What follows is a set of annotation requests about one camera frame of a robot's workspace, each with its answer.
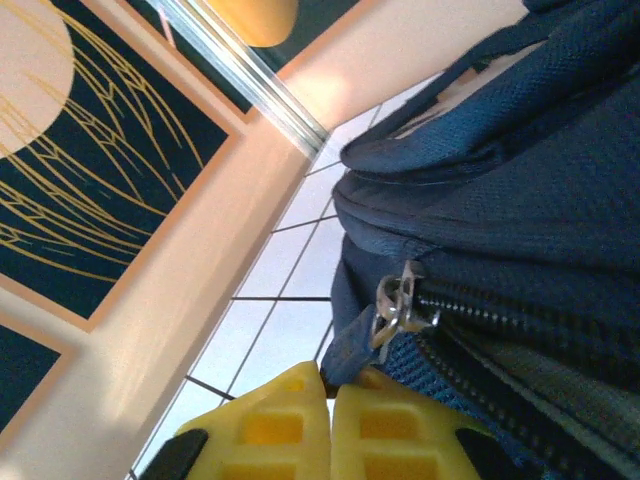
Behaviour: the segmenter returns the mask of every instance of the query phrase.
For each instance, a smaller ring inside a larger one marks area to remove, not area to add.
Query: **floor tile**
[[[322,218],[326,218],[326,217],[332,217],[334,215],[337,215],[338,212],[336,212],[336,206],[334,205],[333,201],[329,204],[329,206],[327,207],[327,209],[324,212],[324,215],[322,215]]]
[[[333,328],[329,330],[329,335],[327,335],[327,338],[322,344],[322,348],[320,349],[320,355],[318,355],[318,363],[322,362],[322,358],[324,357],[324,354],[327,353],[327,348],[329,348],[329,345],[331,345],[332,341],[333,341]]]
[[[382,104],[382,106],[380,107],[380,111],[376,115],[376,118],[375,118],[375,120],[373,122],[374,125],[380,123],[382,120],[384,120],[389,115],[391,115],[393,112],[395,112],[400,107],[402,107],[405,103],[407,103],[407,100],[409,100],[411,97],[413,97],[415,94],[417,94],[420,90],[422,90],[428,84],[433,82],[436,78],[438,78],[438,76],[439,76],[439,74],[438,75],[434,75],[433,77],[429,77],[426,80],[423,80],[422,82],[414,85],[413,87],[409,87],[404,92],[399,93],[395,97],[392,97],[389,100],[387,100],[386,102],[384,102]]]
[[[191,376],[226,392],[274,302],[235,301]]]
[[[238,296],[275,297],[278,295],[312,231],[312,225],[305,225],[274,233],[249,272]]]
[[[314,174],[314,172],[322,170],[323,168],[327,168],[329,165],[340,162],[340,150],[342,150],[343,146],[344,145],[340,144],[340,142],[336,140],[331,141],[331,139],[329,139],[327,143],[325,143],[324,147],[322,147],[322,150],[318,154],[313,167],[309,170],[308,175]]]
[[[286,297],[328,297],[340,258],[344,229],[337,218],[318,224],[284,289]]]
[[[329,302],[278,302],[229,393],[244,395],[313,360],[330,321]]]
[[[337,127],[331,133],[323,149],[318,154],[310,172],[315,172],[321,168],[325,168],[327,165],[340,161],[340,150],[342,150],[342,147],[369,129],[378,108],[379,106],[376,106]]]
[[[192,382],[185,381],[173,404],[169,407],[155,435],[148,443],[146,451],[133,468],[140,476],[160,447],[189,420],[213,410],[220,403],[220,397]]]
[[[319,219],[344,170],[342,164],[334,165],[305,178],[276,230]]]
[[[344,146],[358,135],[366,132],[371,126],[371,121],[378,111],[378,106],[373,107],[371,110],[358,115],[357,117],[343,123],[331,132],[330,141],[342,143]]]

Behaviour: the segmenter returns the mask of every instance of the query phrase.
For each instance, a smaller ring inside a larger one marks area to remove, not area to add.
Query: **yellow plastic object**
[[[455,431],[475,420],[374,369],[336,398],[331,480],[480,480]]]
[[[315,362],[182,426],[209,440],[189,480],[327,480],[329,411]]]
[[[273,47],[291,34],[298,0],[207,0],[216,13],[252,47]]]

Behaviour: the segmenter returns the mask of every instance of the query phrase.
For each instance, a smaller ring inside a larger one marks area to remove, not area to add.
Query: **black plastic piece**
[[[139,480],[186,480],[208,439],[206,430],[194,429],[167,440]]]

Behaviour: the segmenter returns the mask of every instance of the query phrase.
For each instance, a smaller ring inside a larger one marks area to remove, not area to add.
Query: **peach wall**
[[[327,128],[439,72],[526,13],[519,0],[362,0],[285,81]]]

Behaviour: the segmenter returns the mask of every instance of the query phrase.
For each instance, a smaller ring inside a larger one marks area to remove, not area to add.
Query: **framed picture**
[[[0,315],[0,451],[29,420],[73,359],[73,350]]]
[[[0,286],[89,331],[237,136],[81,1],[0,21]]]

